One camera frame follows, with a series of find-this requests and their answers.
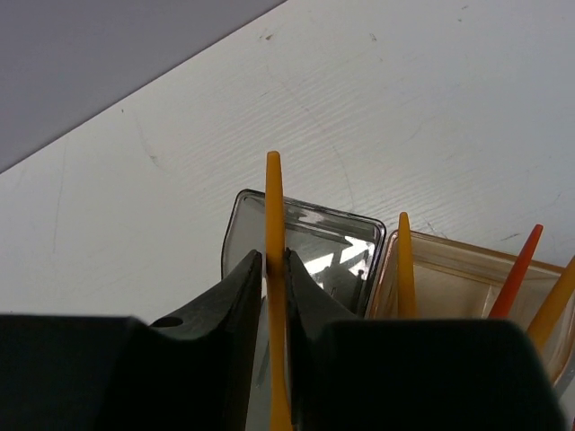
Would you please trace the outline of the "yellow knife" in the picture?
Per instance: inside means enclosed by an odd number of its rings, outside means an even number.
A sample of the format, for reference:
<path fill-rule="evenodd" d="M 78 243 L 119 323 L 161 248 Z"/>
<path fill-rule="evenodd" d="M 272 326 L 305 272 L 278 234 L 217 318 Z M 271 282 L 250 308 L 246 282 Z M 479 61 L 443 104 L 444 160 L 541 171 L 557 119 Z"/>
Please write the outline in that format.
<path fill-rule="evenodd" d="M 286 383 L 285 218 L 280 154 L 267 154 L 265 183 L 265 260 L 270 336 L 270 429 L 290 430 Z"/>

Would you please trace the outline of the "yellow chopstick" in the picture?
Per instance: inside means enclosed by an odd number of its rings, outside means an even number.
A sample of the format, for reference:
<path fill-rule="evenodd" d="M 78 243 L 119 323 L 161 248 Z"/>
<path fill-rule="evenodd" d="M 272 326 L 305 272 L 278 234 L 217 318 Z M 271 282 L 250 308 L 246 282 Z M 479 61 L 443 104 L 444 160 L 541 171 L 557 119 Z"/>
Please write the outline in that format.
<path fill-rule="evenodd" d="M 573 292 L 574 258 L 571 258 L 527 328 L 527 334 L 538 350 L 544 348 Z"/>

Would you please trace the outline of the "orange fork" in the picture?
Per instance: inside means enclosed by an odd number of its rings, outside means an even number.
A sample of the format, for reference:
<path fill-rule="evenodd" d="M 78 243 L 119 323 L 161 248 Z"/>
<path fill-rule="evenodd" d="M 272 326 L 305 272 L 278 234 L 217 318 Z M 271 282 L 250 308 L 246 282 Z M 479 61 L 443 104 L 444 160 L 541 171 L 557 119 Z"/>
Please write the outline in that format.
<path fill-rule="evenodd" d="M 491 311 L 489 318 L 491 319 L 504 319 L 509 315 L 509 312 L 518 295 L 519 288 L 523 283 L 523 279 L 531 264 L 531 260 L 535 254 L 535 250 L 540 241 L 544 227 L 541 224 L 536 224 L 526 239 L 520 253 L 517 256 L 506 280 L 503 284 Z"/>

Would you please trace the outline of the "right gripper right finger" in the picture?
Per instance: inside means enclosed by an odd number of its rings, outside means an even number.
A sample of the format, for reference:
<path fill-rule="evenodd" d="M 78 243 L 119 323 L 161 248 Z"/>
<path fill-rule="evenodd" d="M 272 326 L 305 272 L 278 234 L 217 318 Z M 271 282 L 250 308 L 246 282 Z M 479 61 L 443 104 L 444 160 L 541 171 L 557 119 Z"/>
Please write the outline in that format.
<path fill-rule="evenodd" d="M 367 320 L 285 255 L 298 430 L 563 430 L 526 334 L 502 320 Z"/>

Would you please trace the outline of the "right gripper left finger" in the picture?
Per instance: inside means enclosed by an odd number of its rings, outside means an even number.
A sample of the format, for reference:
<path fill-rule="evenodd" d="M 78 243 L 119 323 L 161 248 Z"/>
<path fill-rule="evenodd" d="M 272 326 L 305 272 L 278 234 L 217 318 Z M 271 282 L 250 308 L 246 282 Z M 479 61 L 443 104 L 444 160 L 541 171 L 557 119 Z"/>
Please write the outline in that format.
<path fill-rule="evenodd" d="M 262 256 L 145 324 L 5 314 L 4 430 L 240 430 L 261 309 Z"/>

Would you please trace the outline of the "yellow fork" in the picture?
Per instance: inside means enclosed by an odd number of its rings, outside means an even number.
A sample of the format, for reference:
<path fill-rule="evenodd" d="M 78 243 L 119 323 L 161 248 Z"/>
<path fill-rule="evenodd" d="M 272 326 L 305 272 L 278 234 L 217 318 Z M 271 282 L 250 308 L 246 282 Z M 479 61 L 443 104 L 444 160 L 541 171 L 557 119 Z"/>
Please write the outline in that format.
<path fill-rule="evenodd" d="M 397 287 L 398 315 L 405 319 L 417 317 L 417 300 L 414 285 L 411 228 L 406 212 L 399 214 L 397 238 Z"/>

